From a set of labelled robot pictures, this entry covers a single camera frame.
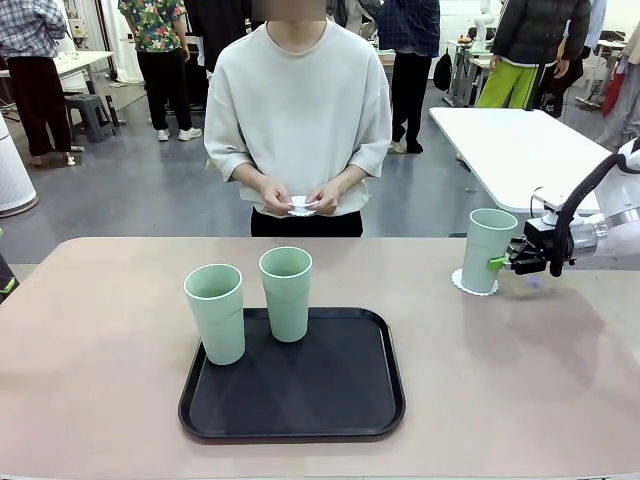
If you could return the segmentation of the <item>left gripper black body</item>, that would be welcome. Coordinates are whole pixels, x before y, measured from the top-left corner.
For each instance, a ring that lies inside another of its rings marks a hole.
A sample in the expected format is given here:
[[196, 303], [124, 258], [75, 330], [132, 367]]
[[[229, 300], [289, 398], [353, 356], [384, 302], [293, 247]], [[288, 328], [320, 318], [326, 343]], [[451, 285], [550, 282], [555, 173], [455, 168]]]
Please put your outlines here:
[[12, 277], [17, 279], [4, 257], [0, 255], [0, 303], [2, 303], [20, 285], [20, 282], [17, 279], [17, 286], [10, 293], [2, 293], [1, 289]]

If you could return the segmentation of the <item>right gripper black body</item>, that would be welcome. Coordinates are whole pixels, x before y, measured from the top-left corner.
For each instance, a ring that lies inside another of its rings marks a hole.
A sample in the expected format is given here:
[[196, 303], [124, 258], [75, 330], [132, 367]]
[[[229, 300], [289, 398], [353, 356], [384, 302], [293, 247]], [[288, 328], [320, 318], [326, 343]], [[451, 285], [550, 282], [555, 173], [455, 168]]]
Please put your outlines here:
[[568, 225], [547, 225], [541, 218], [525, 222], [520, 236], [524, 239], [522, 260], [518, 268], [511, 269], [517, 275], [540, 273], [561, 275], [564, 264], [570, 260], [570, 228]]

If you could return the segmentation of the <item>person's left hand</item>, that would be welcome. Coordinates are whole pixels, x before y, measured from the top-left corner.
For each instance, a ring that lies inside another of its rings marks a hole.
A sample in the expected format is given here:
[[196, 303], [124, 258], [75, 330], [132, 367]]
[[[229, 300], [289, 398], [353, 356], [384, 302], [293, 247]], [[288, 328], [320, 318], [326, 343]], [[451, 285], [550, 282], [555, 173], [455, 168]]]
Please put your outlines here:
[[335, 181], [326, 182], [315, 188], [306, 199], [306, 208], [318, 215], [332, 216], [341, 197], [339, 185]]

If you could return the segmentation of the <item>person's right hand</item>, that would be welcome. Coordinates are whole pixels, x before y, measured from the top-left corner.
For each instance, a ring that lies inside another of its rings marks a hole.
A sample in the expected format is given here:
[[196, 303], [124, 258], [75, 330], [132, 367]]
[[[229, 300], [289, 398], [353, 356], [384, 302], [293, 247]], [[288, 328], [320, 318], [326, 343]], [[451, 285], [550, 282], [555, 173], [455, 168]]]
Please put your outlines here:
[[287, 216], [293, 209], [291, 196], [278, 181], [264, 177], [259, 182], [264, 211], [275, 216]]

